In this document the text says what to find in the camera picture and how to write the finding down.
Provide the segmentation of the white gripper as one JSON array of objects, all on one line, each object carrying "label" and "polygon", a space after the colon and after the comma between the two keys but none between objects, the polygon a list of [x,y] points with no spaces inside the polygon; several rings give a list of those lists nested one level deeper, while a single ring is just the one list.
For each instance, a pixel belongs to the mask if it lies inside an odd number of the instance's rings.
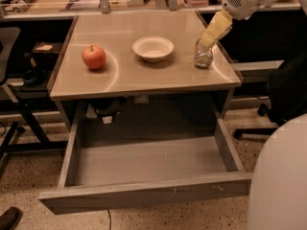
[{"label": "white gripper", "polygon": [[249,19],[265,0],[222,0],[223,10],[217,11],[200,39],[203,48],[213,47],[232,28],[232,17]]}]

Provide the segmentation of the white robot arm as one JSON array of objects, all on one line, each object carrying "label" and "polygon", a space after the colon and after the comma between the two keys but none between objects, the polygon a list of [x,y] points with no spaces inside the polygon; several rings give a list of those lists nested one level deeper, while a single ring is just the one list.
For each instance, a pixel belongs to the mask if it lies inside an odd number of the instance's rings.
[{"label": "white robot arm", "polygon": [[[265,0],[222,0],[199,40],[196,65],[231,29],[248,19]],[[278,124],[257,158],[248,196],[247,230],[307,230],[306,44],[269,80],[270,117]]]}]

